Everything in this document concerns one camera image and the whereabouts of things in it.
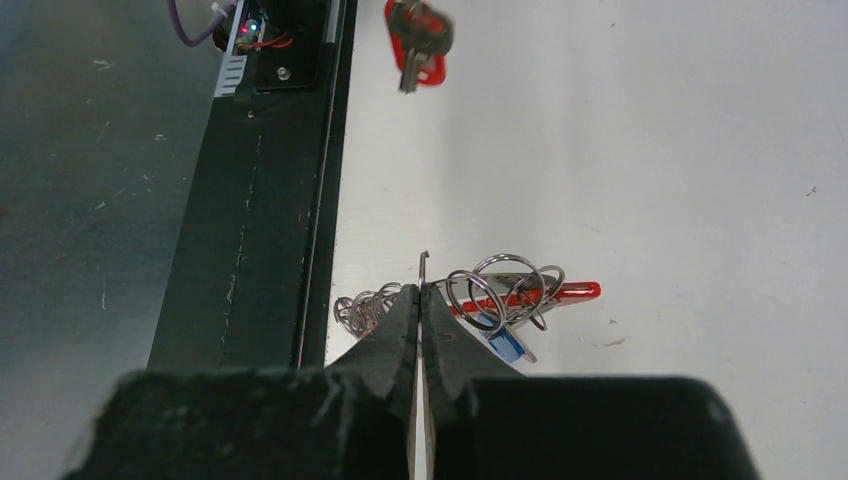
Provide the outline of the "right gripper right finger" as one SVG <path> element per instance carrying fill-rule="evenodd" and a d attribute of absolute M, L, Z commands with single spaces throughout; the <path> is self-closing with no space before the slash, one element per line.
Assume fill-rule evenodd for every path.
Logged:
<path fill-rule="evenodd" d="M 432 284 L 420 291 L 420 326 L 431 477 L 476 479 L 479 451 L 490 444 L 480 438 L 479 383 L 521 379 L 523 375 L 461 326 Z"/>

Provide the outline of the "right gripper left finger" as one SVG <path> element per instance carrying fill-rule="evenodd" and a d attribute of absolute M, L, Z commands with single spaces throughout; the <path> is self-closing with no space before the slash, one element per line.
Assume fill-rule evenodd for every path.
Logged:
<path fill-rule="evenodd" d="M 412 479 L 420 289 L 402 287 L 380 324 L 330 365 L 343 388 L 340 479 Z"/>

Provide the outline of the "blue key tag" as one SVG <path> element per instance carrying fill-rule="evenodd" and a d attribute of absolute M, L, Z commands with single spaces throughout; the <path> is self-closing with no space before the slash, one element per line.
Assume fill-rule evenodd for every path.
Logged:
<path fill-rule="evenodd" d="M 523 360 L 535 364 L 538 361 L 529 346 L 505 320 L 498 316 L 480 313 L 476 321 L 485 326 L 478 329 L 481 338 L 504 362 L 512 364 Z"/>

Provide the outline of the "key organizer with red handle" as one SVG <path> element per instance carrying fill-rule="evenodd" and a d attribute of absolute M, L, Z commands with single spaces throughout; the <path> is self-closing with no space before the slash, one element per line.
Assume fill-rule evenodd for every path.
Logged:
<path fill-rule="evenodd" d="M 478 314 L 500 317 L 521 337 L 519 330 L 524 327 L 548 331 L 551 311 L 602 295 L 598 282 L 569 281 L 562 266 L 539 266 L 514 253 L 490 255 L 472 268 L 455 269 L 429 284 L 439 289 L 456 321 L 495 355 L 478 332 L 485 328 L 476 321 Z M 384 319 L 402 287 L 398 281 L 389 281 L 356 294 L 336 296 L 329 309 L 330 332 L 343 332 L 352 341 L 361 341 Z"/>

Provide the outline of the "key with red tag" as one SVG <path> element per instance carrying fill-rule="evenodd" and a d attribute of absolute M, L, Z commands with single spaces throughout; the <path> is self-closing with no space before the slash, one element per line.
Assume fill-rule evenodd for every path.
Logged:
<path fill-rule="evenodd" d="M 411 94 L 420 86 L 441 85 L 454 40 L 450 17 L 426 1 L 387 1 L 384 17 L 400 71 L 399 91 Z"/>

